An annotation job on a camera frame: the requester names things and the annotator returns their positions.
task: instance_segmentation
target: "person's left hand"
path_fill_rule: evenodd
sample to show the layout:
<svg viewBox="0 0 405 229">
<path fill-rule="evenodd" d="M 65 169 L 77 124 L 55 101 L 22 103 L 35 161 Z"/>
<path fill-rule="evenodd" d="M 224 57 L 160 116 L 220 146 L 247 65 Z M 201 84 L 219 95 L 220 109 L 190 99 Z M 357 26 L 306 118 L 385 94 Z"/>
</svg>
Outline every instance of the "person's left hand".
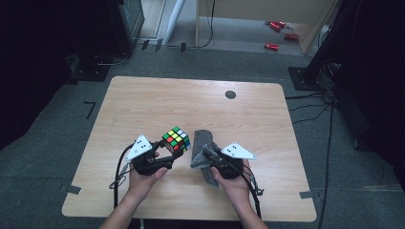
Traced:
<svg viewBox="0 0 405 229">
<path fill-rule="evenodd" d="M 146 199 L 149 194 L 149 191 L 152 189 L 153 185 L 161 179 L 166 173 L 167 168 L 158 169 L 151 176 L 139 175 L 136 170 L 133 170 L 134 166 L 130 164 L 130 169 L 132 170 L 129 173 L 129 188 L 125 194 L 126 198 L 132 198 L 138 202 L 142 202 Z"/>
</svg>

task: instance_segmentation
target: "black cable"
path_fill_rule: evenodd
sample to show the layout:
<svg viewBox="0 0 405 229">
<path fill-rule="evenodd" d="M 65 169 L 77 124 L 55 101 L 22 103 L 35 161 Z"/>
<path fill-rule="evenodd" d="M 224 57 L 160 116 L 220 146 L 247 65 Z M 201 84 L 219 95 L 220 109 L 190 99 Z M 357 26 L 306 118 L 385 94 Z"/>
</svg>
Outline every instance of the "black cable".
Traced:
<svg viewBox="0 0 405 229">
<path fill-rule="evenodd" d="M 324 192 L 324 204 L 322 205 L 321 215 L 319 216 L 319 223 L 318 229 L 322 228 L 322 223 L 324 220 L 324 213 L 325 213 L 325 206 L 327 204 L 327 196 L 328 196 L 328 186 L 329 186 L 329 167 L 330 167 L 330 142 L 331 142 L 331 131 L 332 131 L 332 123 L 333 123 L 333 106 L 330 109 L 330 132 L 328 137 L 328 150 L 327 150 L 327 163 L 325 168 L 325 192 Z"/>
<path fill-rule="evenodd" d="M 125 153 L 131 149 L 134 146 L 134 143 L 127 146 L 125 150 L 122 152 L 121 156 L 119 157 L 118 165 L 117 165 L 117 171 L 116 171 L 116 181 L 119 180 L 119 168 L 121 167 L 121 161 L 124 158 Z M 114 208 L 118 206 L 118 183 L 114 182 Z"/>
<path fill-rule="evenodd" d="M 307 94 L 307 95 L 297 95 L 297 96 L 288 96 L 286 99 L 300 99 L 300 98 L 306 98 L 306 97 L 313 97 L 314 95 L 318 94 L 326 94 L 328 90 L 325 90 L 324 92 L 321 93 L 314 93 L 314 94 Z"/>
<path fill-rule="evenodd" d="M 289 111 L 289 112 L 293 112 L 293 111 L 296 111 L 296 110 L 301 109 L 301 108 L 307 108 L 307 107 L 322 107 L 322 106 L 325 106 L 325 104 L 304 105 L 304 106 L 299 106 L 299 107 L 296 107 L 296 108 L 293 108 L 293 109 L 288 109 L 288 111 Z"/>
<path fill-rule="evenodd" d="M 316 118 L 318 118 L 328 107 L 332 106 L 331 104 L 329 104 L 327 107 L 325 107 L 316 117 L 312 117 L 312 118 L 307 118 L 307 119 L 302 119 L 302 120 L 298 120 L 298 121 L 294 121 L 292 122 L 292 124 L 296 124 L 299 122 L 303 122 L 303 121 L 310 121 L 310 120 L 315 120 Z"/>
<path fill-rule="evenodd" d="M 213 22 L 213 19 L 214 19 L 214 10 L 215 10 L 215 0 L 212 2 L 211 23 L 208 23 L 209 29 L 211 31 L 211 35 L 208 38 L 208 41 L 205 43 L 205 45 L 200 46 L 200 47 L 196 47 L 198 49 L 202 49 L 202 48 L 207 47 L 211 43 L 212 39 L 214 38 L 214 28 L 213 28 L 213 25 L 212 25 L 212 22 Z"/>
</svg>

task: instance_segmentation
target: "wooden table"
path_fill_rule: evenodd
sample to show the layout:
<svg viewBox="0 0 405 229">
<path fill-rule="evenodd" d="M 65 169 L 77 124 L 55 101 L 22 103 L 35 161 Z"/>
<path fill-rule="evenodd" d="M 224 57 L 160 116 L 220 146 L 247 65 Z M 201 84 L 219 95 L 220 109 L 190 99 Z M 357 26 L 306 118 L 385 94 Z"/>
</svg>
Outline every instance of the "wooden table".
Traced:
<svg viewBox="0 0 405 229">
<path fill-rule="evenodd" d="M 227 91 L 236 97 L 226 98 Z M 206 129 L 220 147 L 236 141 L 258 157 L 250 166 L 265 189 L 259 197 L 263 220 L 315 220 L 312 198 L 300 197 L 309 186 L 280 85 L 128 76 L 111 82 L 72 183 L 82 190 L 67 195 L 63 214 L 107 217 L 113 210 L 108 186 L 122 151 L 140 134 L 156 141 L 174 126 L 191 143 L 196 130 Z M 238 220 L 224 190 L 190 169 L 191 153 L 175 161 L 134 218 Z M 119 187 L 119 199 L 128 183 Z"/>
</svg>

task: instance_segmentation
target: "rubik's cube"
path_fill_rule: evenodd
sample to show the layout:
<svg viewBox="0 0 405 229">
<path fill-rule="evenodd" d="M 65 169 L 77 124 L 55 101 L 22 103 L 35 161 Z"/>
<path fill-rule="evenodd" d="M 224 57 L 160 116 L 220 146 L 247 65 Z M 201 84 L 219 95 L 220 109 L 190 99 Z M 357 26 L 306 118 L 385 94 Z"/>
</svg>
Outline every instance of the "rubik's cube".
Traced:
<svg viewBox="0 0 405 229">
<path fill-rule="evenodd" d="M 179 149 L 182 149 L 182 152 L 184 153 L 191 148 L 188 135 L 179 127 L 175 127 L 168 133 L 164 134 L 163 139 L 167 150 L 169 150 L 172 154 L 177 152 Z"/>
</svg>

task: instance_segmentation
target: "gray sponge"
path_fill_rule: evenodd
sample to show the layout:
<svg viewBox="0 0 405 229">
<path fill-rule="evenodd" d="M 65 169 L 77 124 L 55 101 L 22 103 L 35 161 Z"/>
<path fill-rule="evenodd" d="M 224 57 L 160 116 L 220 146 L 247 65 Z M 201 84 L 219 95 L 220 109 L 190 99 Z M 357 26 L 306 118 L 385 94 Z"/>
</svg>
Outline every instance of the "gray sponge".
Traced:
<svg viewBox="0 0 405 229">
<path fill-rule="evenodd" d="M 209 160 L 203 155 L 203 149 L 209 150 L 216 155 L 214 149 L 218 146 L 212 141 L 212 133 L 207 130 L 198 130 L 194 133 L 193 153 L 191 155 L 190 167 L 193 169 L 201 169 L 202 176 L 208 184 L 219 187 L 218 182 L 214 179 L 209 166 Z"/>
</svg>

